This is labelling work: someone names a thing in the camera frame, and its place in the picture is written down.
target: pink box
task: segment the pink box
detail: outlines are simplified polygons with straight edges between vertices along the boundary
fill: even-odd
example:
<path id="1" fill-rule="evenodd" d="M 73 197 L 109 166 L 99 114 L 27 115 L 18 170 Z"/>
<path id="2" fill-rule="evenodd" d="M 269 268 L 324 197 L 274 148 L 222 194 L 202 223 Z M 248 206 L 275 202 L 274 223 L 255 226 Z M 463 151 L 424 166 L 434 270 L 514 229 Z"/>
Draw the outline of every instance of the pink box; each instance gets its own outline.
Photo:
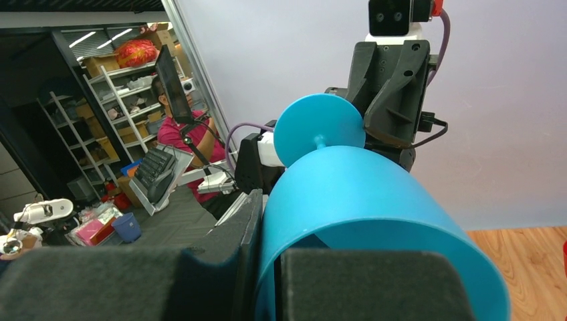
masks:
<path id="1" fill-rule="evenodd" d="M 83 227 L 79 231 L 77 231 L 76 234 L 86 245 L 95 246 L 95 244 L 92 243 L 91 238 L 95 236 L 95 234 L 97 234 L 103 227 L 104 224 L 102 224 L 101 221 L 93 219 L 83 225 Z"/>

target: keyboard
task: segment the keyboard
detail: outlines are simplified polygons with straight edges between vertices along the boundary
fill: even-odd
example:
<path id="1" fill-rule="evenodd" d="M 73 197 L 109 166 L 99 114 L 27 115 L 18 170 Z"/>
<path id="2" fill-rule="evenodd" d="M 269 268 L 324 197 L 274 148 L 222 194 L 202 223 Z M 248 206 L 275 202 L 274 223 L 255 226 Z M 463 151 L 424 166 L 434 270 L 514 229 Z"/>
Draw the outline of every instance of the keyboard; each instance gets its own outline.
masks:
<path id="1" fill-rule="evenodd" d="M 167 192 L 173 177 L 175 157 L 159 148 L 148 150 L 134 178 L 150 203 L 157 203 Z"/>

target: white metal shelf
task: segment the white metal shelf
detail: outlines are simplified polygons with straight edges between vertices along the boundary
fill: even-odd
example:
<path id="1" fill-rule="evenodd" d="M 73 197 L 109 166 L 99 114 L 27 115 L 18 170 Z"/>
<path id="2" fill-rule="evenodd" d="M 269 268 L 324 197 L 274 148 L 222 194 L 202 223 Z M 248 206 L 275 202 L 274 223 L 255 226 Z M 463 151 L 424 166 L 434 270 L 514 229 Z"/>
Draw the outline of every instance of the white metal shelf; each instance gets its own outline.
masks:
<path id="1" fill-rule="evenodd" d="M 90 145 L 90 144 L 92 144 L 93 142 L 96 142 L 96 139 L 94 139 L 94 138 L 87 139 L 87 140 L 83 141 L 82 143 L 81 143 L 81 142 L 78 142 L 78 143 L 75 144 L 75 145 L 69 146 L 69 149 L 81 148 L 83 145 Z"/>
<path id="2" fill-rule="evenodd" d="M 119 94 L 118 97 L 120 97 L 121 99 L 126 98 L 126 97 L 129 97 L 129 96 L 132 96 L 132 95 L 139 94 L 141 92 L 145 92 L 146 90 L 150 90 L 151 88 L 152 88 L 152 86 L 145 86 L 145 87 L 141 87 L 141 88 L 136 88 L 134 90 L 129 90 L 127 92 L 123 92 L 123 93 Z M 100 103 L 103 104 L 103 105 L 106 105 L 109 102 L 113 102 L 115 100 L 116 100 L 116 96 L 113 96 L 111 98 L 107 98 L 107 99 L 101 101 Z"/>
<path id="3" fill-rule="evenodd" d="M 150 62 L 150 63 L 145 64 L 145 65 L 140 66 L 140 67 L 122 68 L 122 69 L 119 69 L 119 70 L 114 70 L 112 72 L 107 72 L 107 74 L 110 78 L 124 77 L 124 76 L 128 76 L 128 75 L 131 75 L 131 74 L 135 74 L 136 72 L 143 72 L 147 69 L 151 69 L 151 68 L 155 67 L 155 65 L 156 65 L 156 62 Z M 104 82 L 105 80 L 106 79 L 105 79 L 104 74 L 103 74 L 103 75 L 96 76 L 95 78 L 92 78 L 91 80 L 88 80 L 88 82 L 91 83 L 91 84 L 97 84 L 99 82 Z"/>
<path id="4" fill-rule="evenodd" d="M 81 121 L 80 119 L 71 119 L 70 123 L 75 124 L 75 123 L 80 122 L 80 121 Z M 59 129 L 59 128 L 67 127 L 67 126 L 69 126 L 69 123 L 64 122 L 63 124 L 58 124 L 57 126 L 55 126 L 55 128 Z"/>
<path id="5" fill-rule="evenodd" d="M 39 103 L 39 105 L 41 106 L 41 109 L 43 110 L 43 112 L 47 116 L 47 119 L 49 119 L 49 122 L 51 122 L 51 125 L 53 125 L 53 127 L 55 128 L 55 131 L 57 132 L 57 134 L 61 138 L 61 141 L 63 142 L 65 147 L 67 147 L 67 150 L 69 151 L 69 153 L 71 154 L 71 157 L 73 158 L 73 160 L 77 164 L 77 167 L 79 167 L 79 169 L 81 170 L 83 177 L 87 180 L 87 182 L 89 182 L 93 192 L 95 192 L 95 194 L 98 197 L 101 197 L 101 194 L 99 193 L 98 189 L 95 188 L 95 185 L 98 185 L 100 183 L 98 181 L 92 181 L 89 178 L 87 173 L 85 173 L 83 166 L 80 164 L 79 160 L 77 159 L 77 156 L 73 152 L 73 149 L 82 148 L 82 150 L 85 152 L 85 155 L 86 155 L 87 159 L 89 160 L 90 164 L 91 165 L 96 164 L 97 162 L 94 161 L 94 159 L 92 158 L 92 155 L 90 154 L 90 151 L 87 148 L 87 146 L 89 144 L 96 142 L 96 139 L 91 138 L 91 139 L 88 139 L 88 140 L 83 140 L 83 138 L 79 135 L 79 133 L 75 129 L 74 124 L 77 123 L 79 120 L 71 120 L 69 118 L 69 116 L 67 115 L 65 108 L 63 108 L 63 106 L 61 105 L 61 102 L 60 102 L 60 99 L 70 98 L 69 96 L 56 96 L 53 92 L 50 92 L 49 94 L 51 95 L 51 100 L 48 102 L 48 104 L 55 103 L 55 105 L 57 106 L 57 109 L 62 114 L 63 118 L 65 119 L 65 122 L 63 124 L 56 124 L 53 121 L 53 118 L 51 118 L 51 116 L 49 115 L 49 112 L 47 112 L 47 109 L 45 109 L 45 106 L 39 101 L 39 99 L 37 100 L 37 102 Z M 77 144 L 69 145 L 67 143 L 67 141 L 65 140 L 65 137 L 61 133 L 60 129 L 63 128 L 63 127 L 67 127 L 67 126 L 69 126 L 69 128 L 73 132 L 73 135 L 75 136 L 76 140 L 78 141 Z M 95 167 L 95 166 L 92 166 L 92 168 L 95 169 L 95 171 L 97 172 L 97 175 L 99 176 L 100 181 L 104 182 L 104 180 L 106 178 L 102 175 L 102 172 L 100 171 L 100 169 L 98 167 Z"/>
<path id="6" fill-rule="evenodd" d="M 183 74 L 183 69 L 181 68 L 181 66 L 179 64 L 178 59 L 174 58 L 174 60 L 177 63 L 177 66 L 179 67 L 179 70 L 182 73 L 180 75 L 180 77 L 184 77 L 185 75 Z M 121 78 L 121 77 L 124 77 L 124 76 L 129 76 L 129 75 L 134 74 L 136 72 L 142 72 L 142 71 L 146 71 L 146 70 L 149 70 L 149 69 L 152 69 L 152 68 L 155 68 L 155 62 L 150 62 L 149 64 L 145 64 L 145 65 L 137 67 L 137 68 L 122 68 L 120 70 L 114 70 L 112 72 L 107 72 L 106 69 L 104 69 L 104 66 L 100 66 L 100 71 L 102 73 L 101 75 L 96 76 L 96 77 L 92 78 L 91 80 L 89 80 L 86 75 L 83 75 L 85 81 L 87 81 L 87 83 L 88 83 L 89 89 L 93 92 L 93 94 L 94 94 L 94 96 L 97 100 L 97 103 L 99 104 L 99 108 L 101 108 L 104 111 L 104 114 L 106 115 L 106 118 L 108 119 L 108 122 L 112 125 L 112 129 L 113 129 L 114 133 L 117 135 L 117 137 L 120 137 L 120 144 L 122 145 L 122 147 L 126 151 L 126 154 L 128 155 L 128 158 L 130 159 L 130 162 L 134 162 L 134 159 L 132 158 L 132 154 L 128 150 L 129 148 L 132 148 L 132 147 L 135 147 L 135 146 L 141 146 L 144 153 L 146 153 L 146 152 L 148 152 L 148 147 L 146 146 L 146 143 L 149 142 L 150 140 L 156 138 L 156 135 L 150 135 L 150 136 L 147 136 L 147 137 L 142 137 L 140 135 L 140 132 L 138 131 L 138 129 L 136 127 L 136 122 L 134 121 L 134 118 L 141 116 L 141 115 L 144 115 L 144 114 L 147 114 L 147 113 L 151 112 L 152 110 L 156 110 L 157 108 L 160 107 L 160 104 L 159 103 L 153 104 L 151 106 L 148 106 L 146 108 L 139 110 L 138 112 L 130 114 L 128 112 L 128 108 L 126 107 L 126 104 L 122 101 L 122 99 L 129 97 L 129 96 L 139 94 L 141 92 L 145 92 L 147 90 L 150 90 L 151 86 L 145 86 L 145 87 L 142 87 L 142 88 L 137 88 L 137 89 L 130 90 L 128 92 L 123 92 L 123 93 L 119 94 L 112 79 Z M 98 97 L 97 92 L 93 88 L 93 85 L 94 84 L 103 84 L 103 83 L 106 83 L 106 85 L 112 91 L 112 97 L 101 100 Z M 118 107 L 120 108 L 120 111 L 122 112 L 122 114 L 124 116 L 120 117 L 119 119 L 111 120 L 109 115 L 108 115 L 107 110 L 104 107 L 104 105 L 109 103 L 109 102 L 117 102 Z M 124 122 L 128 123 L 128 126 L 131 127 L 134 135 L 136 136 L 135 142 L 124 143 L 124 141 L 122 140 L 122 137 L 119 135 L 118 129 L 116 128 L 116 125 L 122 124 Z"/>
<path id="7" fill-rule="evenodd" d="M 127 144 L 124 144 L 126 146 L 126 148 L 130 148 L 130 147 L 134 147 L 134 146 L 140 146 L 140 144 L 145 144 L 147 142 L 149 142 L 150 140 L 156 138 L 157 135 L 150 135 L 147 137 L 142 138 L 142 143 L 140 143 L 139 141 L 136 142 L 129 142 Z"/>

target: ceiling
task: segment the ceiling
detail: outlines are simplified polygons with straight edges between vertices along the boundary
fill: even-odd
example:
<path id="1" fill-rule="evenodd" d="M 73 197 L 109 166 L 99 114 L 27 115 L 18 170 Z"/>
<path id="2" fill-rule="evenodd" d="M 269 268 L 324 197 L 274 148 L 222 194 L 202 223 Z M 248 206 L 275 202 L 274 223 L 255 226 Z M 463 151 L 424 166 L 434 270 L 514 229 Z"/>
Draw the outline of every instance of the ceiling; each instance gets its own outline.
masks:
<path id="1" fill-rule="evenodd" d="M 2 0 L 0 12 L 164 11 L 161 0 Z"/>

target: ceiling light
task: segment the ceiling light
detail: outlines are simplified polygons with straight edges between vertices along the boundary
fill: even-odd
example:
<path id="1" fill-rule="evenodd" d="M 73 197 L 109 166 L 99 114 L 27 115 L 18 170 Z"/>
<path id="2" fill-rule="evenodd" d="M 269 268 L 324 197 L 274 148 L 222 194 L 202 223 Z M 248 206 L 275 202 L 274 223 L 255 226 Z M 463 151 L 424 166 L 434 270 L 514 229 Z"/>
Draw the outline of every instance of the ceiling light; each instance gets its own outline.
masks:
<path id="1" fill-rule="evenodd" d="M 91 31 L 91 32 L 87 33 L 86 35 L 82 36 L 81 38 L 75 40 L 75 42 L 71 43 L 69 45 L 69 48 L 73 48 L 74 46 L 77 45 L 77 43 L 80 43 L 81 41 L 89 38 L 91 35 L 94 35 L 95 33 L 96 33 L 96 31 Z"/>
<path id="2" fill-rule="evenodd" d="M 108 40 L 107 42 L 103 43 L 102 45 L 99 45 L 96 49 L 100 49 L 102 47 L 106 47 L 107 45 L 109 45 L 112 42 L 112 40 Z"/>
<path id="3" fill-rule="evenodd" d="M 112 37 L 112 40 L 116 40 L 118 37 L 122 37 L 123 35 L 127 34 L 128 32 L 132 31 L 131 29 L 126 29 L 123 32 L 119 33 L 118 35 L 115 35 L 114 37 Z"/>

